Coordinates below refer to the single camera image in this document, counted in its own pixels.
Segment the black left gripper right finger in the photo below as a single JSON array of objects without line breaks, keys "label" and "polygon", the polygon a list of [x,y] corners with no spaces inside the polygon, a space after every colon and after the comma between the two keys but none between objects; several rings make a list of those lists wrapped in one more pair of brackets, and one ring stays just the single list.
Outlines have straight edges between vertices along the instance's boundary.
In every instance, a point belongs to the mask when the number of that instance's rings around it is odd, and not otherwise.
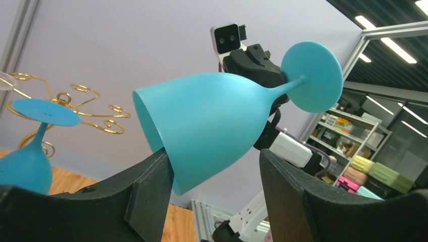
[{"label": "black left gripper right finger", "polygon": [[290,193],[269,213],[273,241],[427,241],[427,190],[387,200],[349,193],[306,175],[301,169],[273,162],[284,177],[302,189],[311,213],[313,231],[297,234],[303,226]]}]

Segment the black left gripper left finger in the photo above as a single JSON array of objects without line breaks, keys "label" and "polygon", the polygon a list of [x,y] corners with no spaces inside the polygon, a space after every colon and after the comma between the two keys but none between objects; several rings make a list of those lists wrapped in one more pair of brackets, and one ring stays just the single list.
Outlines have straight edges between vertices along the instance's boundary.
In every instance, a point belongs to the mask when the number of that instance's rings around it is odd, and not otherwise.
[{"label": "black left gripper left finger", "polygon": [[174,179],[164,148],[79,191],[1,186],[1,241],[161,241]]}]

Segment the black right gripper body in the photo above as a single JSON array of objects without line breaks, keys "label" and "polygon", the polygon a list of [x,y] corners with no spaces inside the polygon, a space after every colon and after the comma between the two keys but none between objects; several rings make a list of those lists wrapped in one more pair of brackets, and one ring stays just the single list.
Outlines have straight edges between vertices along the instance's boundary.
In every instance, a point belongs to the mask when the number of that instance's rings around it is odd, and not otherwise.
[{"label": "black right gripper body", "polygon": [[265,88],[276,88],[288,82],[286,75],[270,60],[270,54],[260,44],[230,52],[223,59],[223,70],[246,77]]}]

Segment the blue wine glass front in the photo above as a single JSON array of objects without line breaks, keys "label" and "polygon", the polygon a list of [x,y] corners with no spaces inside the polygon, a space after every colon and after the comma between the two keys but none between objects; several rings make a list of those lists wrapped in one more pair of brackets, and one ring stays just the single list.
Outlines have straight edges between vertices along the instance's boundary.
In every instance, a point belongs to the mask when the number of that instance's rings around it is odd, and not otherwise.
[{"label": "blue wine glass front", "polygon": [[199,73],[135,89],[132,98],[153,152],[164,148],[173,191],[182,195],[222,172],[256,143],[271,106],[287,95],[300,109],[331,108],[343,90],[343,73],[324,45],[304,41],[285,53],[280,73],[288,82],[264,87],[230,73]]}]

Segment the blue wine glass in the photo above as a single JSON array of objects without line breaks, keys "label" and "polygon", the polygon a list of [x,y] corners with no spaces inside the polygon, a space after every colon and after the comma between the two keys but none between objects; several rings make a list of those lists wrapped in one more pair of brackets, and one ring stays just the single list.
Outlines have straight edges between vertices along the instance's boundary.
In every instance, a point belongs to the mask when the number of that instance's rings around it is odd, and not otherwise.
[{"label": "blue wine glass", "polygon": [[75,126],[81,122],[72,110],[42,99],[23,98],[12,103],[15,110],[40,122],[35,137],[25,147],[1,158],[1,185],[14,185],[47,195],[52,184],[52,168],[42,148],[48,125]]},{"label": "blue wine glass", "polygon": [[132,98],[153,152],[164,148],[173,191],[182,195],[222,172],[256,143],[271,106],[287,95],[300,109],[331,108],[343,90],[343,73],[324,45],[304,41],[285,53],[280,73],[288,82],[264,87],[230,73],[199,73],[135,89]]}]

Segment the clear wine glass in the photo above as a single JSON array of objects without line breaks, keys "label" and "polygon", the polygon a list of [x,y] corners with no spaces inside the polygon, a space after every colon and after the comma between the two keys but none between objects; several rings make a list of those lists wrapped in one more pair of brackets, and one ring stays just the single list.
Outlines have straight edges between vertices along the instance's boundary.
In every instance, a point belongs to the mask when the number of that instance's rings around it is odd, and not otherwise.
[{"label": "clear wine glass", "polygon": [[11,75],[1,72],[0,73],[0,80],[1,80],[1,91],[10,91],[18,86],[18,81],[13,78]]}]

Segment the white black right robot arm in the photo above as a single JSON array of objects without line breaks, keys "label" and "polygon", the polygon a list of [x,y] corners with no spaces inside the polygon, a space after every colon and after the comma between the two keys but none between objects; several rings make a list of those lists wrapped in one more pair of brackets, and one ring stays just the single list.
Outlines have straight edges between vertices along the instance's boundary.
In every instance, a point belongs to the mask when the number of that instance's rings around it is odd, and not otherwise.
[{"label": "white black right robot arm", "polygon": [[305,94],[316,93],[326,64],[332,64],[334,75],[341,75],[335,56],[325,46],[313,41],[293,45],[286,52],[280,66],[275,66],[258,44],[249,46],[246,50],[234,50],[223,58],[220,68],[227,73],[247,77],[264,87],[290,84],[293,91],[282,95],[273,103],[270,112],[273,119],[266,123],[261,136],[254,144],[260,151],[263,191],[239,213],[228,220],[215,223],[212,233],[214,241],[249,241],[261,221],[274,212],[274,204],[283,202],[287,193],[291,194],[291,204],[294,206],[291,215],[299,216],[298,224],[303,226],[297,234],[314,230],[303,190],[294,189],[294,182],[289,177],[282,176],[278,168],[273,166],[273,162],[281,162],[285,167],[294,165],[306,175],[315,175],[320,155],[316,154],[314,148],[289,135],[277,125],[281,118],[279,108],[288,101],[310,111],[331,107],[330,98],[304,97]]}]

